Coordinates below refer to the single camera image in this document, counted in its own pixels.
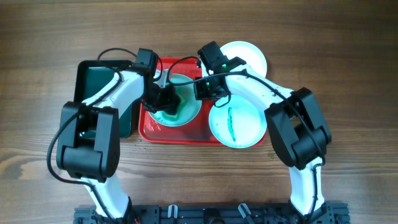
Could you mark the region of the light blue plate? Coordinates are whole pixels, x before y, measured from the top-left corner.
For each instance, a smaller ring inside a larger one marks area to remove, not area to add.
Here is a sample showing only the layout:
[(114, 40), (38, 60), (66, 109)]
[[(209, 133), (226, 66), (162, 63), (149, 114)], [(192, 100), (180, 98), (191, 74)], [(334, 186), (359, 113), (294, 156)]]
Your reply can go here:
[(220, 143), (236, 149), (254, 146), (266, 135), (264, 114), (238, 95), (219, 99), (211, 107), (208, 122)]
[[(173, 73), (171, 75), (171, 82), (173, 83), (193, 81), (192, 78), (182, 74)], [(196, 100), (195, 98), (193, 84), (176, 86), (175, 89), (177, 95), (181, 98), (181, 103), (176, 115), (169, 115), (164, 111), (158, 111), (156, 113), (149, 112), (151, 118), (157, 123), (168, 127), (183, 126), (189, 123), (198, 115), (202, 105), (202, 101)]]

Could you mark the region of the white plate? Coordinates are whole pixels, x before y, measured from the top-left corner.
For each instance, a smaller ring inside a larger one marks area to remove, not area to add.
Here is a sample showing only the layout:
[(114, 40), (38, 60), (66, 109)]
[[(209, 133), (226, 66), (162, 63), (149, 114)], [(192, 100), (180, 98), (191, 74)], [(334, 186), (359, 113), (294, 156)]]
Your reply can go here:
[(245, 41), (233, 41), (224, 44), (220, 50), (229, 59), (239, 57), (260, 76), (267, 75), (267, 60), (261, 50), (255, 45)]

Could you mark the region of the green yellow sponge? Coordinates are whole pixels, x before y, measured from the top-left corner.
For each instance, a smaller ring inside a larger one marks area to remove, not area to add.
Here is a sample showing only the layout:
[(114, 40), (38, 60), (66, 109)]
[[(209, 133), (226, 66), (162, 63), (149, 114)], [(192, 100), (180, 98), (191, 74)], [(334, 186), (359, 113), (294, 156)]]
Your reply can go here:
[(178, 107), (181, 103), (181, 98), (176, 94), (172, 94), (171, 97), (168, 98), (166, 103), (166, 109), (164, 110), (169, 115), (176, 115), (178, 111)]

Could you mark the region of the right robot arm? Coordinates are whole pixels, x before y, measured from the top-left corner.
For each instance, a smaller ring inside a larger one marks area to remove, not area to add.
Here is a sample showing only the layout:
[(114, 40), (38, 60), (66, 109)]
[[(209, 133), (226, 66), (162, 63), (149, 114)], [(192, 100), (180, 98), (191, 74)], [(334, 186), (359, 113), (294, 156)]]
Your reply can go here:
[(245, 41), (219, 46), (212, 41), (198, 50), (202, 77), (195, 81), (199, 99), (238, 95), (266, 118), (272, 147), (289, 168), (290, 202), (305, 218), (324, 204), (321, 168), (331, 132), (315, 95), (307, 88), (291, 90), (266, 79), (267, 60)]

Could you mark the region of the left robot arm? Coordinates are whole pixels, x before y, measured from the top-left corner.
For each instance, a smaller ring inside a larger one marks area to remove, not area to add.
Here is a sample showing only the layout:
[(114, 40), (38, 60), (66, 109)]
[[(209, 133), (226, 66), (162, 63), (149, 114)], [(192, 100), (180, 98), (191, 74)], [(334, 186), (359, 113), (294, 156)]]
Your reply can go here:
[(172, 85), (158, 84), (159, 56), (149, 49), (139, 49), (134, 56), (135, 62), (125, 65), (96, 60), (114, 72), (113, 79), (92, 97), (64, 104), (59, 130), (47, 151), (47, 168), (56, 179), (88, 189), (96, 204), (93, 222), (140, 222), (116, 174), (120, 116), (136, 101), (152, 113), (171, 115), (180, 104)]

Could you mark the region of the black water tray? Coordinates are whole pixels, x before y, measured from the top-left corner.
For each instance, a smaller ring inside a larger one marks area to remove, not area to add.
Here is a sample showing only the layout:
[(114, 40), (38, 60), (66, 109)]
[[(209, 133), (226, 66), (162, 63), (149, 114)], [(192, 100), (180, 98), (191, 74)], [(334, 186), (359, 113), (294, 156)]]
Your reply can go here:
[[(76, 74), (74, 102), (81, 103), (106, 86), (114, 77), (114, 72), (101, 66), (96, 60), (79, 63)], [(139, 105), (130, 104), (119, 119), (120, 138), (128, 138), (137, 129)]]

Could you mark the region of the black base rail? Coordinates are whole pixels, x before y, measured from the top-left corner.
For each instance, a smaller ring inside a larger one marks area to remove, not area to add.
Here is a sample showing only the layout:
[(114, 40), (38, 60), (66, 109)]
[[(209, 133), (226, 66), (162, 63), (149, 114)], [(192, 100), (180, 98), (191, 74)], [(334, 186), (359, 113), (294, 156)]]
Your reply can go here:
[[(111, 223), (108, 218), (96, 212), (95, 206), (75, 209), (74, 224)], [(268, 203), (265, 205), (235, 206), (176, 206), (169, 205), (135, 205), (132, 215), (125, 219), (118, 218), (118, 223), (149, 223), (149, 224), (202, 224), (202, 223), (336, 223), (349, 224), (348, 204), (325, 202), (315, 210), (311, 220), (295, 211), (289, 203)]]

